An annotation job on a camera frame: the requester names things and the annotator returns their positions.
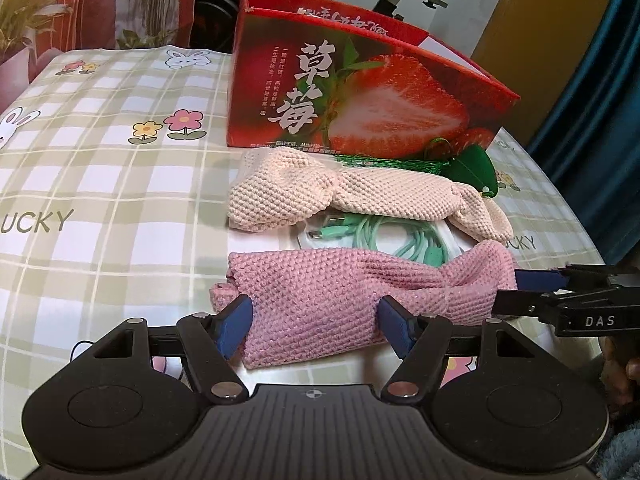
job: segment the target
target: cardboard box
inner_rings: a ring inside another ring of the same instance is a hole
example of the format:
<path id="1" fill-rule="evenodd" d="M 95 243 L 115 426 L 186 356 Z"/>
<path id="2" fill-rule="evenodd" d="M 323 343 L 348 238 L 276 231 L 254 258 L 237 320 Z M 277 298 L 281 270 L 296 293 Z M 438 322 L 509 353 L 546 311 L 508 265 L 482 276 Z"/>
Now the cardboard box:
<path id="1" fill-rule="evenodd" d="M 424 30 L 332 0 L 242 0 L 234 54 L 235 147 L 441 158 L 487 148 L 518 99 Z"/>

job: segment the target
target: plaid pattern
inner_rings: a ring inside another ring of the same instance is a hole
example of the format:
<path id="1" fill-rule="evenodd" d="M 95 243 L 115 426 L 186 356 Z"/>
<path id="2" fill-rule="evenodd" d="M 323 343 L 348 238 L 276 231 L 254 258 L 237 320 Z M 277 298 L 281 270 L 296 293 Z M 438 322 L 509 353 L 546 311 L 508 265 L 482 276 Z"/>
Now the plaid pattern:
<path id="1" fill-rule="evenodd" d="M 296 247 L 288 228 L 261 235 L 226 228 L 226 191 L 241 151 L 225 142 L 231 58 L 208 57 L 207 66 L 171 70 L 164 48 L 70 52 L 15 103 L 41 113 L 0 151 L 0 474 L 22 478 L 35 466 L 22 407 L 68 362 L 76 341 L 96 340 L 128 317 L 164 325 L 210 311 L 208 290 L 225 280 L 230 251 Z M 79 59 L 98 67 L 56 74 Z M 203 113 L 206 136 L 168 136 L 163 121 L 182 108 Z M 147 121 L 163 126 L 155 140 L 130 142 L 145 140 L 133 125 Z M 521 266 L 601 261 L 508 134 L 498 136 L 490 155 L 521 190 L 498 196 L 516 234 L 533 238 L 532 249 L 511 247 Z M 516 323 L 556 347 L 546 327 Z M 564 343 L 574 350 L 569 362 L 585 357 L 576 346 L 586 345 L 587 356 L 594 351 L 588 341 Z M 250 389 L 258 382 L 380 386 L 397 366 L 388 346 L 374 346 L 251 372 L 238 364 L 238 371 Z"/>

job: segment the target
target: blue curtain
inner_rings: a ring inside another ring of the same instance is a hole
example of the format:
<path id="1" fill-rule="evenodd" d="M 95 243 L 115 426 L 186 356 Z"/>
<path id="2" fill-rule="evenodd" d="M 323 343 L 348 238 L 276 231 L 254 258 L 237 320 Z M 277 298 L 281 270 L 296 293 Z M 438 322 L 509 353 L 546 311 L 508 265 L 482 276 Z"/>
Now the blue curtain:
<path id="1" fill-rule="evenodd" d="M 640 0 L 610 0 L 527 151 L 618 263 L 640 240 Z"/>

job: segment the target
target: ribbed black surface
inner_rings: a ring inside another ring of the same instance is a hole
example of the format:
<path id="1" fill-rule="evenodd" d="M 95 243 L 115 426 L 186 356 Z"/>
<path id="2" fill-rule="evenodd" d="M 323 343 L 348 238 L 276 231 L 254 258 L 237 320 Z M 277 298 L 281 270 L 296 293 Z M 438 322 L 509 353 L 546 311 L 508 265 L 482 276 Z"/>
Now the ribbed black surface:
<path id="1" fill-rule="evenodd" d="M 247 402 L 210 410 L 165 458 L 101 480 L 508 480 L 444 447 L 420 413 L 368 386 L 261 385 Z M 87 479 L 55 470 L 30 480 Z M 593 480 L 586 468 L 529 480 Z"/>

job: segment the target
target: green cable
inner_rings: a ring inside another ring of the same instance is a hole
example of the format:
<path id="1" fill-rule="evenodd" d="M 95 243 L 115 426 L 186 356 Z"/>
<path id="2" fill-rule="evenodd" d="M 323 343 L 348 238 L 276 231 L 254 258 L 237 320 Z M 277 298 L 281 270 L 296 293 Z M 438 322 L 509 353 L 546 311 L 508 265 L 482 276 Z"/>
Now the green cable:
<path id="1" fill-rule="evenodd" d="M 382 224 L 388 222 L 403 225 L 410 237 L 409 241 L 394 253 L 394 256 L 412 262 L 421 262 L 432 267 L 439 267 L 449 260 L 447 247 L 440 240 L 436 229 L 430 222 L 420 220 L 354 213 L 345 213 L 344 216 L 329 215 L 325 220 L 324 227 L 318 231 L 309 232 L 309 236 L 312 238 L 342 238 L 353 235 L 354 248 L 377 251 L 378 229 Z"/>

